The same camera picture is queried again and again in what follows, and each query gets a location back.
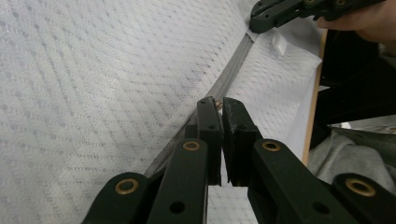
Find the white quilted fabric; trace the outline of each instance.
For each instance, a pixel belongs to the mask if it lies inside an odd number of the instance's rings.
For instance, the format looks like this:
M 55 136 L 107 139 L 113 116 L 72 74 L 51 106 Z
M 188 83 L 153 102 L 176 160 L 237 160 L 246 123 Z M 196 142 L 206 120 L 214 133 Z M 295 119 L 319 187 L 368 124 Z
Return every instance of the white quilted fabric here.
M 287 143 L 295 120 L 300 119 L 296 116 L 305 94 L 312 91 L 309 85 L 320 59 L 291 44 L 280 56 L 272 45 L 274 34 L 270 31 L 258 36 L 227 96 L 244 103 L 264 138 Z M 288 147 L 302 157 L 302 151 Z M 224 161 L 221 173 L 222 183 L 226 183 Z M 233 188 L 230 184 L 209 187 L 208 222 L 257 223 L 247 193 L 247 188 Z
M 264 138 L 285 142 L 320 58 L 291 44 L 280 55 L 275 33 L 258 36 L 227 96 L 244 103 Z
M 255 2 L 0 0 L 0 222 L 79 223 L 109 178 L 143 173 Z

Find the brass screw insert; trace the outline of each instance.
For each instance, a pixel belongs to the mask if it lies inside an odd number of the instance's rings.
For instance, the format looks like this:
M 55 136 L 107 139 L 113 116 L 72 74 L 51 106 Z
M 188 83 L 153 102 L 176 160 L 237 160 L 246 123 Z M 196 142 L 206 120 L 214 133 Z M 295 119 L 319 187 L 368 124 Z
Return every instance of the brass screw insert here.
M 118 194 L 130 194 L 132 192 L 134 192 L 135 190 L 137 190 L 137 188 L 139 187 L 139 182 L 137 182 L 137 180 L 133 179 L 133 178 L 127 178 L 127 179 L 123 179 L 121 180 L 119 183 L 117 183 L 116 187 L 115 187 L 115 191 Z
M 338 6 L 343 6 L 346 3 L 346 0 L 337 0 L 335 2 L 335 4 L 337 4 Z
M 276 142 L 264 142 L 262 143 L 262 147 L 269 150 L 269 151 L 279 151 L 280 150 L 280 146 L 276 143 Z
M 185 144 L 183 144 L 183 148 L 188 151 L 194 151 L 199 149 L 200 145 L 197 142 L 186 142 Z
M 365 197 L 373 197 L 376 194 L 373 186 L 356 178 L 347 179 L 346 186 L 353 192 Z

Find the wooden edge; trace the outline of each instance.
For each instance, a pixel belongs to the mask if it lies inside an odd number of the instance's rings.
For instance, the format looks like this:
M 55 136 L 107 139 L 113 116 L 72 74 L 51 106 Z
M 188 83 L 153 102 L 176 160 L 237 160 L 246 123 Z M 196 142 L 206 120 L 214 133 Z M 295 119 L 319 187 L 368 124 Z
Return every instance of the wooden edge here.
M 327 30 L 323 33 L 322 38 L 320 40 L 319 57 L 321 59 L 323 59 L 323 55 L 324 55 L 324 49 L 325 49 L 325 45 L 326 45 L 326 37 L 327 37 Z M 315 76 L 315 83 L 314 83 L 314 92 L 312 93 L 312 99 L 311 99 L 311 108 L 309 110 L 309 118 L 308 118 L 308 123 L 306 126 L 306 135 L 305 135 L 304 151 L 303 151 L 303 158 L 302 158 L 302 162 L 305 166 L 308 164 L 309 147 L 311 145 L 312 130 L 314 128 L 314 118 L 315 118 L 315 111 L 317 108 L 319 82 L 320 82 L 320 78 L 321 78 L 321 67 L 322 67 L 322 63 L 317 68 L 317 74 Z

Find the finger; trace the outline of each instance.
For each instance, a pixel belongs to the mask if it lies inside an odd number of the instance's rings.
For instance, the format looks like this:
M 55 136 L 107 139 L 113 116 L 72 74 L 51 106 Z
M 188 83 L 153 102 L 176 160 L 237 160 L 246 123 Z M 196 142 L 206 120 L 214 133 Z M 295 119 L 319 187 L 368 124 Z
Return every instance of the finger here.
M 324 18 L 319 18 L 317 25 L 320 28 L 340 31 L 364 30 L 370 27 L 378 17 L 376 7 L 371 6 L 350 12 L 335 21 L 326 21 Z

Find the human hand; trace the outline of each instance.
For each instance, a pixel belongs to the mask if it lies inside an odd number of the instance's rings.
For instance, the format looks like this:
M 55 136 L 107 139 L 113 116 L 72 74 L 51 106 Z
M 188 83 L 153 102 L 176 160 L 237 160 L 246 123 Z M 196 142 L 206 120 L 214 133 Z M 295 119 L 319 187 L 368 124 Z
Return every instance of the human hand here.
M 320 28 L 356 31 L 362 38 L 385 45 L 396 56 L 396 0 L 362 8 L 335 20 L 319 18 Z

